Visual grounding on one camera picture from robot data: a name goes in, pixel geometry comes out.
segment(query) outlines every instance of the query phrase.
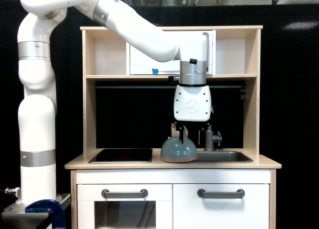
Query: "stovetop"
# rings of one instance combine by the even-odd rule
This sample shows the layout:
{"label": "stovetop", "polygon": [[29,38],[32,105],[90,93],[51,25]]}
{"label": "stovetop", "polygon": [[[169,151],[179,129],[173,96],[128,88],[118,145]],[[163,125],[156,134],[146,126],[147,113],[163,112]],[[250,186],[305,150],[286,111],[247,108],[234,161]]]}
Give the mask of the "stovetop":
{"label": "stovetop", "polygon": [[89,163],[150,163],[151,148],[108,148],[103,149]]}

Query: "gray handle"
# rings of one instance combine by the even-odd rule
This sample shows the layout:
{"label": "gray handle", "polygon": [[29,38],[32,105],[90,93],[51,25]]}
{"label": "gray handle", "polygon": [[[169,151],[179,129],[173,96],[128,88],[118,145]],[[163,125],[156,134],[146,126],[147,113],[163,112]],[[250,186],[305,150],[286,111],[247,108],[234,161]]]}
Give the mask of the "gray handle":
{"label": "gray handle", "polygon": [[142,189],[140,192],[112,192],[109,190],[102,190],[103,198],[145,198],[148,196],[148,191],[146,189]]}
{"label": "gray handle", "polygon": [[235,193],[224,193],[224,192],[206,192],[204,189],[198,189],[197,195],[200,198],[214,198],[214,199],[236,199],[243,198],[245,191],[238,189]]}

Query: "metal sink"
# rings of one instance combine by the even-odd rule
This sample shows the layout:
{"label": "metal sink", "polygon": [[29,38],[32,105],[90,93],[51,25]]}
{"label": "metal sink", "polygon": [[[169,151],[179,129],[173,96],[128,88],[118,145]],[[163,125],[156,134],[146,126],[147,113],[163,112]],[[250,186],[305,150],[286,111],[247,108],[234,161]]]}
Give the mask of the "metal sink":
{"label": "metal sink", "polygon": [[250,163],[253,160],[241,152],[235,151],[198,151],[194,162]]}

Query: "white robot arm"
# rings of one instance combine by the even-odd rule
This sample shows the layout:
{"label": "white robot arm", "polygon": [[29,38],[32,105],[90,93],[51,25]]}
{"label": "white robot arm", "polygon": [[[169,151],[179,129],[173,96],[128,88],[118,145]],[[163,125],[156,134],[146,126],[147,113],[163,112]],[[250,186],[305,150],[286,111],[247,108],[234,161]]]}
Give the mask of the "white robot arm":
{"label": "white robot arm", "polygon": [[177,120],[208,120],[211,102],[209,88],[205,86],[206,36],[177,42],[120,0],[20,1],[29,12],[17,36],[19,78],[24,85],[24,100],[18,111],[20,203],[28,205],[41,199],[56,199],[56,92],[49,39],[53,29],[66,17],[70,6],[154,60],[167,62],[180,59],[180,86],[175,93],[174,115]]}

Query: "faucet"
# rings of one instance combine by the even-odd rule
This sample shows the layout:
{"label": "faucet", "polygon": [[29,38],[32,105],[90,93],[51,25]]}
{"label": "faucet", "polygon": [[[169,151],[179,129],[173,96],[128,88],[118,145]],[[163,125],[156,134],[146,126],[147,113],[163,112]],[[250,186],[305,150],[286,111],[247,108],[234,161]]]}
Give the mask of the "faucet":
{"label": "faucet", "polygon": [[205,149],[204,151],[216,151],[214,148],[214,143],[218,143],[218,146],[220,146],[222,137],[220,132],[218,134],[214,134],[214,131],[212,131],[211,125],[208,126],[206,132],[205,132]]}

